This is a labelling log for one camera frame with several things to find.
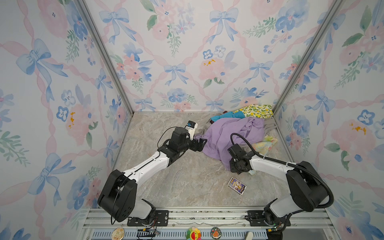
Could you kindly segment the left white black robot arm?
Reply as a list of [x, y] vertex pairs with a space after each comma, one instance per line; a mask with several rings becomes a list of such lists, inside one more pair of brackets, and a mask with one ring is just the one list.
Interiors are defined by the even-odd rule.
[[138, 199], [137, 191], [147, 180], [172, 165], [186, 151], [201, 152], [206, 139], [194, 139], [198, 124], [189, 121], [185, 127], [175, 127], [170, 139], [139, 165], [125, 170], [114, 170], [102, 189], [98, 205], [111, 216], [111, 224], [131, 218], [144, 226], [156, 221], [156, 207]]

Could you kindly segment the lavender purple cloth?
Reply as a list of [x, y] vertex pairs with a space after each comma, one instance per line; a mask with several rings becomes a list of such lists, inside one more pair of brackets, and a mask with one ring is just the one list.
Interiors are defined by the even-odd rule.
[[226, 170], [230, 170], [231, 155], [228, 152], [233, 144], [231, 134], [236, 133], [243, 136], [251, 144], [258, 143], [264, 139], [264, 119], [247, 117], [222, 118], [214, 122], [203, 135], [197, 135], [195, 139], [207, 140], [203, 153], [207, 156], [220, 160]]

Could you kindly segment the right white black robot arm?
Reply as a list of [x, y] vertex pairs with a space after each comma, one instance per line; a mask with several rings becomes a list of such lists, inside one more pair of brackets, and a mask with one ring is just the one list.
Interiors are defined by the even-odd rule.
[[302, 212], [327, 208], [334, 202], [329, 186], [308, 162], [299, 164], [266, 157], [256, 151], [246, 152], [238, 144], [228, 149], [231, 155], [230, 170], [233, 173], [247, 173], [251, 170], [266, 173], [285, 181], [289, 193], [272, 200], [250, 222], [262, 222], [267, 226], [286, 224], [288, 217]]

